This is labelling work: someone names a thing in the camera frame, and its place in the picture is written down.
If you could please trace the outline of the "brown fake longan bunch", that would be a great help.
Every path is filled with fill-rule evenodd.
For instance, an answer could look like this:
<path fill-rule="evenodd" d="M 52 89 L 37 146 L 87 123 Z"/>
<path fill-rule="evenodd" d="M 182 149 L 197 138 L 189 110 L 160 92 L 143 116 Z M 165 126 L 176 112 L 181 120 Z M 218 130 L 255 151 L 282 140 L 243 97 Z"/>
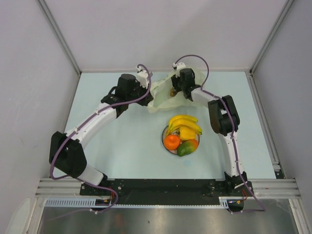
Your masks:
<path fill-rule="evenodd" d="M 170 97 L 175 97 L 177 95 L 177 91 L 175 89 L 171 89 L 169 93 Z"/>

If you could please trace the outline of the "pale yellow plastic bag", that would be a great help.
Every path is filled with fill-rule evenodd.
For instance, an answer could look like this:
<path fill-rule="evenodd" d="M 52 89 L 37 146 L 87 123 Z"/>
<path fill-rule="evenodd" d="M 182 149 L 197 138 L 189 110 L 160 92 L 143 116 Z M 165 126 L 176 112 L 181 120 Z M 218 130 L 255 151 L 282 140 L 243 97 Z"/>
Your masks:
<path fill-rule="evenodd" d="M 208 107 L 207 103 L 202 104 L 186 99 L 182 91 L 178 92 L 174 97 L 170 96 L 173 88 L 171 77 L 175 77 L 178 73 L 179 71 L 173 70 L 164 79 L 152 83 L 150 93 L 154 99 L 148 103 L 149 113 L 169 111 L 181 106 Z"/>

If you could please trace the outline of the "yellow fake banana bunch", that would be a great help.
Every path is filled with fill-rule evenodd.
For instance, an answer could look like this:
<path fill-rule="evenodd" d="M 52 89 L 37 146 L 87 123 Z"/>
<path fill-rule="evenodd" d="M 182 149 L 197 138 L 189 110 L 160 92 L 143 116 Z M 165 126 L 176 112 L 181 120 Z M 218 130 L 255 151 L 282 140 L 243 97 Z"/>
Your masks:
<path fill-rule="evenodd" d="M 168 130 L 166 132 L 167 135 L 173 133 L 179 127 L 188 127 L 195 131 L 196 134 L 201 135 L 202 129 L 197 124 L 198 119 L 194 116 L 190 115 L 176 115 L 169 120 Z"/>

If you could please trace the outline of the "white plate red characters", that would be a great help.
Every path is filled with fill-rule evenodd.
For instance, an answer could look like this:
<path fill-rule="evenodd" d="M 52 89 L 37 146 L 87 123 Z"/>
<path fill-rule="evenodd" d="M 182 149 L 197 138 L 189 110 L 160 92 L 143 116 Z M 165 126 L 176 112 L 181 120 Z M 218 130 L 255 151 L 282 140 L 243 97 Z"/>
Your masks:
<path fill-rule="evenodd" d="M 200 135 L 193 130 L 187 130 L 187 127 L 182 127 L 182 134 L 179 129 L 169 133 L 169 126 L 166 126 L 161 135 L 161 142 L 169 153 L 183 157 L 197 150 Z"/>

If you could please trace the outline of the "yellow fake bell pepper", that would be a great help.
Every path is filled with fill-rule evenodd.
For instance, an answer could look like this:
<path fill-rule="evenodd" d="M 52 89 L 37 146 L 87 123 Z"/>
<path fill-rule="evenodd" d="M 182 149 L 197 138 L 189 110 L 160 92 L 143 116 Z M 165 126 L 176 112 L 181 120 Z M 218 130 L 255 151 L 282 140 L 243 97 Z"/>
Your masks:
<path fill-rule="evenodd" d="M 196 132 L 188 127 L 182 126 L 179 129 L 179 138 L 181 141 L 192 140 L 196 138 Z"/>

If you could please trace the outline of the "orange fake fruit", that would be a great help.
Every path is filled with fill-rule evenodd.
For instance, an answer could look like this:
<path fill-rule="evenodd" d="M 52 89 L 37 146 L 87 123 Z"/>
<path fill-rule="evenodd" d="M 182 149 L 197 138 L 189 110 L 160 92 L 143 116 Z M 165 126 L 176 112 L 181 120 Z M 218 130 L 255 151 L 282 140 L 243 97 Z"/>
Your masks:
<path fill-rule="evenodd" d="M 167 150 L 176 150 L 180 145 L 180 138 L 177 135 L 168 135 L 163 140 L 163 143 Z"/>

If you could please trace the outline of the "green orange fake mango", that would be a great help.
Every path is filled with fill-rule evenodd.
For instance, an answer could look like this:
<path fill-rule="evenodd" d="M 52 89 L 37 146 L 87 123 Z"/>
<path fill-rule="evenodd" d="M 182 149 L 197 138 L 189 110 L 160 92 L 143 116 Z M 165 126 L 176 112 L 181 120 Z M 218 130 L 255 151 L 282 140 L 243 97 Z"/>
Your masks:
<path fill-rule="evenodd" d="M 179 157 L 190 155 L 197 150 L 198 145 L 199 143 L 195 139 L 187 140 L 179 145 L 179 147 L 176 150 L 176 153 Z"/>

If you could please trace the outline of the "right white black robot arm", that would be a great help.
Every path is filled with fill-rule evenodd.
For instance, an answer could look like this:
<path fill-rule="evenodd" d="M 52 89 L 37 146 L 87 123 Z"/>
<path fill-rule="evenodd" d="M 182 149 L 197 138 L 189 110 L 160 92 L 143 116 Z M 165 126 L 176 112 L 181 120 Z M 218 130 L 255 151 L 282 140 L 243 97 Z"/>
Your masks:
<path fill-rule="evenodd" d="M 229 195 L 243 194 L 248 188 L 247 174 L 239 160 L 237 131 L 240 118 L 230 95 L 217 96 L 195 83 L 191 68 L 174 69 L 171 78 L 173 91 L 182 92 L 190 101 L 208 108 L 212 130 L 218 134 L 225 159 L 225 191 Z"/>

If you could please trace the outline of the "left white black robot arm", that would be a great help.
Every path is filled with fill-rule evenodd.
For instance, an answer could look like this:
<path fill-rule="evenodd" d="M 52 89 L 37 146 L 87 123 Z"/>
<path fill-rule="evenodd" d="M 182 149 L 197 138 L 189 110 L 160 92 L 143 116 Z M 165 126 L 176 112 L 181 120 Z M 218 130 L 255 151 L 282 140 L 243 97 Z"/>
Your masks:
<path fill-rule="evenodd" d="M 57 168 L 66 176 L 89 183 L 97 195 L 104 194 L 108 189 L 107 176 L 87 163 L 84 149 L 104 126 L 117 119 L 130 104 L 147 106 L 153 100 L 150 81 L 151 75 L 144 70 L 136 75 L 122 74 L 117 86 L 81 124 L 65 133 L 55 132 L 51 137 L 50 170 Z"/>

